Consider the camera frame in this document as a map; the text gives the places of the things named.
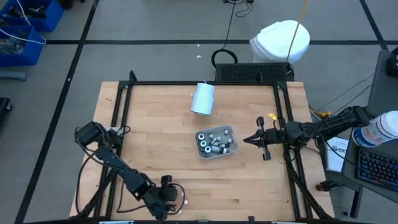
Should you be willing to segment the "black desk device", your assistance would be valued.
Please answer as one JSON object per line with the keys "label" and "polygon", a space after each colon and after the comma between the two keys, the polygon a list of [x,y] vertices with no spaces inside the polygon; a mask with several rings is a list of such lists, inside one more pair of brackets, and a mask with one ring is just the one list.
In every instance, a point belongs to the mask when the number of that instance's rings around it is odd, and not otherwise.
{"label": "black desk device", "polygon": [[386,62],[387,75],[398,78],[398,46],[391,52]]}

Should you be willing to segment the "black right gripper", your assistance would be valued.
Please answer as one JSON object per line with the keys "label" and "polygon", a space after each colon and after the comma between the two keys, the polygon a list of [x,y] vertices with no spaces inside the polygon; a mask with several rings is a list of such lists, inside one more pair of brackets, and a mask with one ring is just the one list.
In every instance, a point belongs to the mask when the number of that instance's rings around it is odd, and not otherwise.
{"label": "black right gripper", "polygon": [[276,128],[265,129],[264,118],[262,116],[258,117],[257,120],[258,130],[252,135],[244,139],[245,143],[255,145],[263,149],[263,160],[271,160],[271,152],[268,150],[269,144],[279,144],[281,137],[279,131]]}

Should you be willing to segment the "black perforated computer case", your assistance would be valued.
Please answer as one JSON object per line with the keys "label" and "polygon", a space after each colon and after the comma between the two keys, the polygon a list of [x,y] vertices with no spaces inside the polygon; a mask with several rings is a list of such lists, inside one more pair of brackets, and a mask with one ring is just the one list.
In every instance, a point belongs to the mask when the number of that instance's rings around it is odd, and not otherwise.
{"label": "black perforated computer case", "polygon": [[294,82],[289,63],[220,63],[216,65],[216,81]]}

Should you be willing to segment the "grey plastic bin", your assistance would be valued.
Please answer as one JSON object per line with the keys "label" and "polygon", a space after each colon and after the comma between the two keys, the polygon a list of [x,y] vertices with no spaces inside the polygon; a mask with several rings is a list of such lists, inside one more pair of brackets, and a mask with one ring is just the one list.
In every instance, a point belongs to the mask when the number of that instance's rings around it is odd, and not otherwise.
{"label": "grey plastic bin", "polygon": [[[227,129],[229,131],[229,133],[227,135],[224,134],[225,129]],[[215,154],[215,153],[210,152],[209,154],[205,154],[205,152],[204,152],[205,148],[200,146],[201,140],[198,139],[198,135],[201,133],[203,133],[205,135],[205,139],[202,141],[206,141],[207,146],[210,146],[210,147],[218,146],[219,147],[221,144],[225,144],[225,146],[226,146],[225,148],[228,148],[230,153]],[[214,138],[210,139],[209,134],[213,134]],[[220,142],[218,142],[216,140],[217,137],[221,137]],[[198,149],[198,155],[202,159],[216,159],[219,157],[225,157],[225,156],[233,154],[238,149],[238,144],[236,142],[234,131],[233,131],[232,127],[229,125],[218,126],[215,128],[210,128],[210,129],[199,131],[195,134],[195,140],[196,140],[196,145],[197,145],[197,149]]]}

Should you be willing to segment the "dark grey computer desk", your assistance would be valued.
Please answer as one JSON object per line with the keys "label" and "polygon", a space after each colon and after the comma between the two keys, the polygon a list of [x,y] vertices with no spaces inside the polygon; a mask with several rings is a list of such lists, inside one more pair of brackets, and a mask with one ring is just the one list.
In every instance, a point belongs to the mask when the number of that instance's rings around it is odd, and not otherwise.
{"label": "dark grey computer desk", "polygon": [[348,148],[346,150],[346,155],[343,158],[344,159],[343,168],[340,172],[341,176],[338,178],[338,181],[341,182],[342,184],[350,185],[355,188],[356,193],[354,197],[353,208],[355,209],[358,206],[358,201],[363,189],[368,189],[370,191],[373,191],[374,193],[383,196],[398,204],[398,192],[385,189],[378,185],[374,185],[369,182],[365,182],[355,178],[356,169],[358,168],[356,165],[356,158],[359,149],[364,149],[370,152],[380,154],[382,156],[387,156],[398,160],[398,139],[381,144],[376,147],[366,148],[366,147],[357,146],[354,143],[351,135],[348,140],[349,141]]}

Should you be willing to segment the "white paper booklet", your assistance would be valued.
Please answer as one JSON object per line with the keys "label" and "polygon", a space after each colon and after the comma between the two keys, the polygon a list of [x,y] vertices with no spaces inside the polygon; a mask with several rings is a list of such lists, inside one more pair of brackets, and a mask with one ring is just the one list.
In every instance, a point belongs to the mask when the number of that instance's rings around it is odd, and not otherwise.
{"label": "white paper booklet", "polygon": [[326,169],[333,172],[341,172],[344,163],[343,158],[346,155],[349,141],[334,137],[329,139],[327,143]]}

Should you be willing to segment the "black aluminium table frame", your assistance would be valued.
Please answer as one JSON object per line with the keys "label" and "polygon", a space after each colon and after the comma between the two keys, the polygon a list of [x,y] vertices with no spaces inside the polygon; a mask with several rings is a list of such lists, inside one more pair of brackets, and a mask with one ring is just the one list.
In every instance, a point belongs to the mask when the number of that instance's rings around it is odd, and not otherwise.
{"label": "black aluminium table frame", "polygon": [[[283,147],[272,145],[271,160],[243,139],[257,130],[262,116],[267,128],[275,123],[269,113],[285,119],[310,121],[303,83],[289,82],[286,89],[259,83],[218,83],[210,116],[192,113],[195,81],[104,82],[98,95],[95,121],[104,126],[126,123],[121,157],[155,183],[171,175],[182,186],[177,204],[181,214],[172,221],[293,221],[308,217],[300,192],[290,191]],[[229,125],[238,149],[217,159],[198,155],[195,134]]]}

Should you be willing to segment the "blue storage bin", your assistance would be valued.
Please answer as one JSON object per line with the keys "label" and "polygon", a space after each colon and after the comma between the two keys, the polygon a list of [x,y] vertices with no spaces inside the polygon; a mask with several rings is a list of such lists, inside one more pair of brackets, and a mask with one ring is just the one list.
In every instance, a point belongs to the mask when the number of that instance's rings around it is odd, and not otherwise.
{"label": "blue storage bin", "polygon": [[57,0],[7,0],[0,9],[0,18],[9,25],[30,25],[41,32],[54,31],[62,14]]}
{"label": "blue storage bin", "polygon": [[35,65],[44,43],[32,26],[0,27],[0,67]]}

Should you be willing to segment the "white wipes canister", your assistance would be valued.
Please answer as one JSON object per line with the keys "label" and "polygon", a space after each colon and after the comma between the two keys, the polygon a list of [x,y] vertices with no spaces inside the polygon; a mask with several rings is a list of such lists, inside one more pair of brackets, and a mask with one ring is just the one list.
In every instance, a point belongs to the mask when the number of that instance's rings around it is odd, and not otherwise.
{"label": "white wipes canister", "polygon": [[398,111],[390,111],[370,120],[367,126],[354,129],[351,137],[357,146],[366,148],[398,139]]}

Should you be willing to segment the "grey desk panel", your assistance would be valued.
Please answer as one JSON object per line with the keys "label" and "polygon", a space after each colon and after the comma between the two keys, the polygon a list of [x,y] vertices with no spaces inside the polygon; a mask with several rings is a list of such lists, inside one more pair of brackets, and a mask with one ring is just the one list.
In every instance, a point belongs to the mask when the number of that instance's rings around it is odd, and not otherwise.
{"label": "grey desk panel", "polygon": [[366,111],[377,117],[390,111],[398,111],[398,78],[387,74],[387,60],[392,53],[381,50],[377,58],[373,83]]}

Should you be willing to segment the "black keyboard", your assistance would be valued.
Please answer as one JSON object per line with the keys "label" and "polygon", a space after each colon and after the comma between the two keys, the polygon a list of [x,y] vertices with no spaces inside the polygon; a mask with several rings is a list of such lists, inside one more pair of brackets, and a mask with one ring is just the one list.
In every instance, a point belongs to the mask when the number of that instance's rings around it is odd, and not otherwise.
{"label": "black keyboard", "polygon": [[355,178],[398,192],[398,160],[359,149]]}

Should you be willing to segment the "pale glossy tumbler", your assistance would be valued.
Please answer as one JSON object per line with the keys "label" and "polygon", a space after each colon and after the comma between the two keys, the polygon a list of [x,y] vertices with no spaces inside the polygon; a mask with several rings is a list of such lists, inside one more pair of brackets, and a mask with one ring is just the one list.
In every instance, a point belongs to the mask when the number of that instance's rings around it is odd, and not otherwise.
{"label": "pale glossy tumbler", "polygon": [[197,83],[197,89],[191,94],[192,104],[190,111],[200,115],[210,116],[213,105],[215,86],[207,83]]}

